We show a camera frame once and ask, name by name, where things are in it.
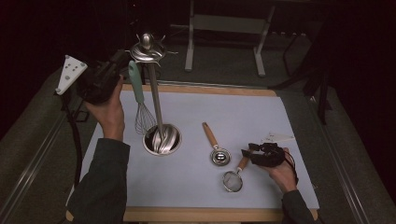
metal stand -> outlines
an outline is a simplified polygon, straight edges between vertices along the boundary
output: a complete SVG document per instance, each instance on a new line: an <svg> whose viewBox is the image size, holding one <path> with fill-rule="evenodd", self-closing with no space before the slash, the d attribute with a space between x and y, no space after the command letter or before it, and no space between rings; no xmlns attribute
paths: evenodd
<svg viewBox="0 0 396 224"><path fill-rule="evenodd" d="M266 20L233 18L221 16L209 16L194 14L194 1L190 1L190 25L189 25L189 45L187 48L185 70L192 71L192 60L194 56L193 32L194 29L212 30L222 32L238 32L246 34L261 35L260 43L253 48L254 58L256 61L257 72L259 77L265 76L264 65L262 64L262 46L268 35L271 20L275 12L275 6L272 6Z"/></svg>

dark background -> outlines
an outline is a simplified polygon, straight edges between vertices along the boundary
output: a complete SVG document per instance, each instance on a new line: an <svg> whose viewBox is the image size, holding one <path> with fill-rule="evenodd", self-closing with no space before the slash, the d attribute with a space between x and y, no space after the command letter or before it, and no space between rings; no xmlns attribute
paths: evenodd
<svg viewBox="0 0 396 224"><path fill-rule="evenodd" d="M240 5L252 6L249 12ZM196 1L196 10L228 16L260 17L262 1ZM106 60L128 49L145 30L166 35L169 24L188 24L189 1L104 0L6 1L0 6L0 138L19 117L46 78L64 63L64 55ZM299 14L293 14L299 7ZM393 201L396 156L393 106L396 96L396 6L390 1L360 1L353 7L279 4L271 26L276 32L299 32L299 21L327 20L318 38L333 64L330 84L355 125ZM155 15L148 19L145 15Z"/></svg>

spoon head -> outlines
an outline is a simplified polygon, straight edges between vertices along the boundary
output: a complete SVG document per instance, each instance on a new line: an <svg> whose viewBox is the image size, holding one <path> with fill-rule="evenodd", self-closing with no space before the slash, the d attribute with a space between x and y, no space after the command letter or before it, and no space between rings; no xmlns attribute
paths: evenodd
<svg viewBox="0 0 396 224"><path fill-rule="evenodd" d="M212 162L217 166L227 165L231 160L231 154L224 148L218 148L210 154Z"/></svg>

black cable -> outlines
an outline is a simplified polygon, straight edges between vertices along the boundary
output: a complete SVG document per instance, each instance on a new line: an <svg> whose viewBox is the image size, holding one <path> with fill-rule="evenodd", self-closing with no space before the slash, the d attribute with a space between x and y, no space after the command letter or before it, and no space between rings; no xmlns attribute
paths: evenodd
<svg viewBox="0 0 396 224"><path fill-rule="evenodd" d="M75 184L74 184L74 186L76 188L79 184L79 178L81 176L81 167L82 167L81 140L79 138L79 131L78 131L78 127L76 124L76 119L73 116L73 114L70 112L70 109L69 109L68 103L66 102L64 94L61 95L61 99L62 99L62 104L63 104L63 110L66 112L67 120L70 124L70 127L72 128L73 140L74 140L75 147L76 147L77 162L76 162Z"/></svg>
<svg viewBox="0 0 396 224"><path fill-rule="evenodd" d="M296 181L296 184L298 184L298 176L297 176L297 172L296 172L296 163L294 162L294 158L291 156L291 154L289 152L287 152L287 151L284 151L284 152L290 156L291 161L293 162L293 164L291 164L291 162L285 158L285 161L291 166L291 168L293 168L295 181Z"/></svg>

sleeve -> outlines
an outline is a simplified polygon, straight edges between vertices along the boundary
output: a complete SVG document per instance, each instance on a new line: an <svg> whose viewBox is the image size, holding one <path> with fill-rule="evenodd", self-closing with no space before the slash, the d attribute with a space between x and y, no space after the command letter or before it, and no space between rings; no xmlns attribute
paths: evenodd
<svg viewBox="0 0 396 224"><path fill-rule="evenodd" d="M299 190L287 192L283 195L283 213L285 214L282 224L311 224L315 223L311 212Z"/></svg>
<svg viewBox="0 0 396 224"><path fill-rule="evenodd" d="M90 170L67 204L73 223L122 223L129 150L120 141L98 139Z"/></svg>

